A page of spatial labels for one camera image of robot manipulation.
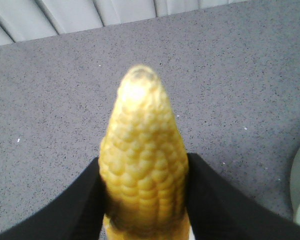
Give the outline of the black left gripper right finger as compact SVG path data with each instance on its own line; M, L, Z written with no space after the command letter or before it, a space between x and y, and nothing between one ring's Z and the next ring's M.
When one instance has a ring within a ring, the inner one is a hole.
M300 240L300 226L244 195L188 153L186 208L196 240Z

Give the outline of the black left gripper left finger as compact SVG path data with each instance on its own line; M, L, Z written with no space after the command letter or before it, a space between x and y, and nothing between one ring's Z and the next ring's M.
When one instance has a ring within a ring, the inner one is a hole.
M106 204L98 160L48 205L0 233L0 240L99 239Z

